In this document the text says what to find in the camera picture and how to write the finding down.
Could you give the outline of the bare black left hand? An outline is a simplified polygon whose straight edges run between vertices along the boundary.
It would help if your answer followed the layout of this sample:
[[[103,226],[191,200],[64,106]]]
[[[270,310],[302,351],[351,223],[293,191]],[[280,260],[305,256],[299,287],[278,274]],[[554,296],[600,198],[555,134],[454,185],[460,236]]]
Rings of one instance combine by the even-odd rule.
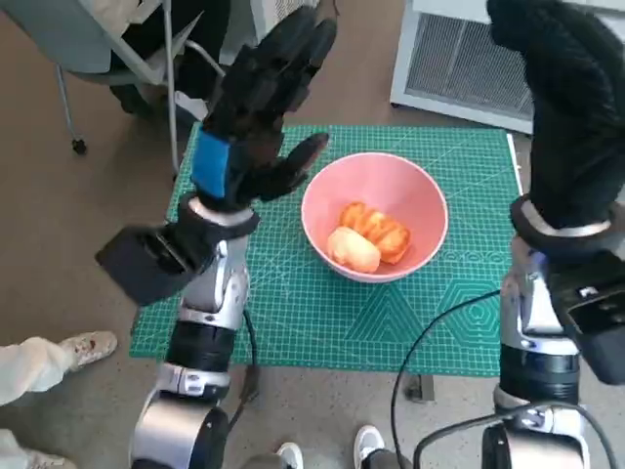
[[[284,117],[308,97],[336,36],[335,20],[319,20],[315,8],[302,6],[258,45],[241,48],[202,123],[193,157],[191,180],[205,206],[235,212],[304,183],[329,136],[313,134],[282,157]]]

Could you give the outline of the black knitted gloved right hand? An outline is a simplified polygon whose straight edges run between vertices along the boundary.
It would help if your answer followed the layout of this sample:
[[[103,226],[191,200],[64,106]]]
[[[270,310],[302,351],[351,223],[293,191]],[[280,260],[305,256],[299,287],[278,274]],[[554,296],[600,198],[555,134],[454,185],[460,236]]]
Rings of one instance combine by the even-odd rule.
[[[624,45],[563,1],[489,1],[491,37],[524,60],[529,199],[554,229],[601,223],[624,185]]]

